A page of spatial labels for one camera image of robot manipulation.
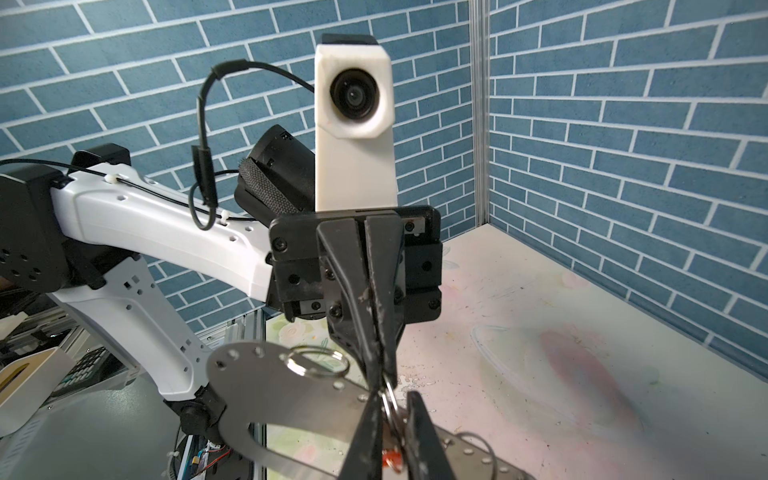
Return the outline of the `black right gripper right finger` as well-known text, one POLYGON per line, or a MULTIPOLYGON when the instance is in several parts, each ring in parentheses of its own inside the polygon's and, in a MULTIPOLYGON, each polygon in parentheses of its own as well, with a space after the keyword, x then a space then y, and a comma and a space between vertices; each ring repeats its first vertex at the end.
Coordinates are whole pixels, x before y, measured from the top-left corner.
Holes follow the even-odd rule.
POLYGON ((455 479, 421 394, 409 391, 406 399, 407 422, 404 439, 409 478, 455 479))

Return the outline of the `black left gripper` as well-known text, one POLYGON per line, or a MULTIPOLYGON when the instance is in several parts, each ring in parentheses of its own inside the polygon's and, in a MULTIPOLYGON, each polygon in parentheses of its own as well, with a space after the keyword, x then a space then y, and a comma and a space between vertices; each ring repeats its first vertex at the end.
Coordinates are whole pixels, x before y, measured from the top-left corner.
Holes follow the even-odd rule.
POLYGON ((288 319, 327 315, 331 338, 368 388, 382 380, 394 389, 403 316, 441 313, 440 213, 421 205, 285 215, 270 224, 269 240, 269 307, 288 319))

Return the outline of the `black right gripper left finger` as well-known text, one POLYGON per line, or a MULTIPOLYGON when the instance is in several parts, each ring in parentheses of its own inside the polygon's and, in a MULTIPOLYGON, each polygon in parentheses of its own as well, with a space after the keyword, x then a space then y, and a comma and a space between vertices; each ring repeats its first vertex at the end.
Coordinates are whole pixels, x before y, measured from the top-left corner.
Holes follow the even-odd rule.
POLYGON ((382 398, 379 393, 371 393, 337 479, 381 480, 382 451, 382 398))

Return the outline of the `key with red tag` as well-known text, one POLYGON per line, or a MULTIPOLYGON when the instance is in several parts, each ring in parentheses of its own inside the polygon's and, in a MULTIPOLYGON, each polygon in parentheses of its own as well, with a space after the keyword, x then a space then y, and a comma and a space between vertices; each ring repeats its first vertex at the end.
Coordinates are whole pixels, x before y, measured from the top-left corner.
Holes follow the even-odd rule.
POLYGON ((382 451, 382 467, 390 469, 396 474, 403 471, 402 454, 396 449, 385 449, 382 451))

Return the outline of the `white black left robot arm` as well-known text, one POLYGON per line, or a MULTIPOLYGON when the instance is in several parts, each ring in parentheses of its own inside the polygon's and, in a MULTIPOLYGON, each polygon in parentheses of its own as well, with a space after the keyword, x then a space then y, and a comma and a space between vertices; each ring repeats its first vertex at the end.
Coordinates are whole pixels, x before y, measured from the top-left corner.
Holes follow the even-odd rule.
POLYGON ((247 425, 252 373, 196 341, 157 290, 148 257, 203 273, 282 311, 326 318, 374 385, 392 380, 409 323, 441 312, 439 213, 426 206, 317 211, 319 159, 281 126, 241 162, 245 217, 192 222, 187 195, 144 179, 106 144, 69 164, 1 164, 1 273, 51 295, 143 367, 184 432, 222 443, 247 425))

